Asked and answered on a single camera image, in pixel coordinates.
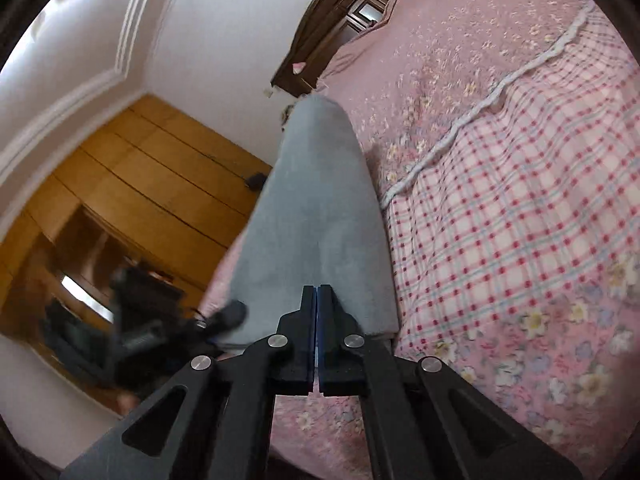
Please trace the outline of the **grey fleece pants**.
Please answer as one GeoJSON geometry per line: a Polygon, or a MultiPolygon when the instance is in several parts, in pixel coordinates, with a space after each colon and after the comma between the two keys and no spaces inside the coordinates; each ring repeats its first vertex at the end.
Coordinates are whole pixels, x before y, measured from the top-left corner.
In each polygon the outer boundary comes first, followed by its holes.
{"type": "Polygon", "coordinates": [[[250,221],[216,272],[213,306],[239,300],[241,325],[221,337],[243,349],[296,310],[305,286],[329,285],[363,333],[398,333],[390,248],[369,170],[346,112],[313,94],[285,125],[279,158],[250,221]]]}

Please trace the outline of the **black wardrobe door knob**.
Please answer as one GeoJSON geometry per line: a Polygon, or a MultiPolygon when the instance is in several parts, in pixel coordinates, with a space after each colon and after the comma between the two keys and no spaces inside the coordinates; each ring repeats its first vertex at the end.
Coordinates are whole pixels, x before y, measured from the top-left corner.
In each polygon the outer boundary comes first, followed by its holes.
{"type": "Polygon", "coordinates": [[[245,180],[245,184],[250,191],[254,193],[260,193],[264,189],[267,179],[268,176],[266,174],[258,172],[257,174],[252,174],[250,177],[248,177],[245,180]]]}

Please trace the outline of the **orange wooden wardrobe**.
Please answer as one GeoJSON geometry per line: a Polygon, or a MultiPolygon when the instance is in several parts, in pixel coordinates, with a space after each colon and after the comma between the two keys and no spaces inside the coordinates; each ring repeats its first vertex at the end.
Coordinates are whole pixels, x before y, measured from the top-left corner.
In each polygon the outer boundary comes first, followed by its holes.
{"type": "Polygon", "coordinates": [[[60,300],[98,330],[107,320],[64,289],[107,302],[112,274],[141,266],[183,291],[194,313],[241,233],[268,164],[148,94],[75,148],[32,194],[1,242],[1,333],[55,363],[38,330],[60,300]]]}

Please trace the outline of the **clothes pile on nightstand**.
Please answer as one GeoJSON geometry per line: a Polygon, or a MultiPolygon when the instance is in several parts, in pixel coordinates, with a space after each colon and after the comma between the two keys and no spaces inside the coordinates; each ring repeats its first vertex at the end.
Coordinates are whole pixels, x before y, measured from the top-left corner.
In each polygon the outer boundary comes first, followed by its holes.
{"type": "Polygon", "coordinates": [[[284,131],[286,124],[288,123],[288,121],[290,120],[290,117],[293,113],[293,110],[295,108],[295,104],[288,104],[287,107],[285,107],[284,110],[282,110],[281,113],[281,120],[280,120],[280,124],[281,124],[281,130],[284,131]]]}

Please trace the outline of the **pink floral bed cover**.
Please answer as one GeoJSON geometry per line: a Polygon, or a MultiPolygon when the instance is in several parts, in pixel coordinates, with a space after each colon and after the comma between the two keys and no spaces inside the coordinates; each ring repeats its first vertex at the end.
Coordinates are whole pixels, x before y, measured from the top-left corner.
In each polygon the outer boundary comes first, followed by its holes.
{"type": "Polygon", "coordinates": [[[639,418],[639,67],[592,0],[390,0],[318,84],[390,241],[403,358],[589,479],[639,418]]]}

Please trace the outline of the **dark wooden headboard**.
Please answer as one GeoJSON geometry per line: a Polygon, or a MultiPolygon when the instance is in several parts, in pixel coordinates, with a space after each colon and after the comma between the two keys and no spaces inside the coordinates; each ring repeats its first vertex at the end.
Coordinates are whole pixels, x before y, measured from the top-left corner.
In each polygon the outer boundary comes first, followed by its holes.
{"type": "Polygon", "coordinates": [[[298,98],[316,88],[337,50],[378,24],[390,0],[312,0],[271,84],[298,98]]]}

